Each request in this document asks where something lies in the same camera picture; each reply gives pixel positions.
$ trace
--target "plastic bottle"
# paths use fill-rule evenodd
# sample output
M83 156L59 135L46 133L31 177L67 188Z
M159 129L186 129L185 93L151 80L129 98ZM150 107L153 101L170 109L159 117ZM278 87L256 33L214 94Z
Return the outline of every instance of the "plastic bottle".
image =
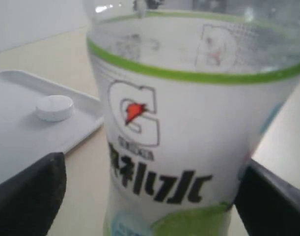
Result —
M104 236L224 236L300 79L300 0L87 0L110 155Z

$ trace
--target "table surface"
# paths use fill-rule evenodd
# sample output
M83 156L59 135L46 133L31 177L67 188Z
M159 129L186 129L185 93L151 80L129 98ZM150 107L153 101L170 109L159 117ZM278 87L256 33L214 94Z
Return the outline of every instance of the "table surface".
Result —
M0 70L19 69L98 96L85 47L86 28L0 53ZM253 157L300 189L300 85ZM100 236L108 199L109 158L101 128L66 157L67 189L49 236ZM247 233L233 209L229 236Z

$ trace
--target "white tray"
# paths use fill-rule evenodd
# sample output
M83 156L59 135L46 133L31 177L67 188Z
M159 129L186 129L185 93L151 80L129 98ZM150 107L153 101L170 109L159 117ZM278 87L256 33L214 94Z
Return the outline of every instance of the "white tray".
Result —
M60 122L40 120L36 103L49 95L71 97L74 114ZM0 72L0 183L50 152L68 152L102 123L97 98L23 71Z

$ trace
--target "g logo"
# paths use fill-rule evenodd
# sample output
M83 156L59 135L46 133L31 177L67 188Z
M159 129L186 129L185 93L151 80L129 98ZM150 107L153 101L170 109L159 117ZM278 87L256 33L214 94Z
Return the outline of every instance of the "g logo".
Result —
M236 62L237 43L223 27L204 25L195 66L202 72L226 72Z
M122 134L136 144L159 145L159 121L155 90L124 81L113 82L108 91L109 105Z

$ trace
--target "gatorade bottle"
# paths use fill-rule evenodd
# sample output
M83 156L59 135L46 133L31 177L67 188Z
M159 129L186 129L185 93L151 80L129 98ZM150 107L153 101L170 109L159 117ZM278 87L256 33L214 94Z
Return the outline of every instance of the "gatorade bottle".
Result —
M225 236L300 80L300 0L87 0L109 144L104 236Z

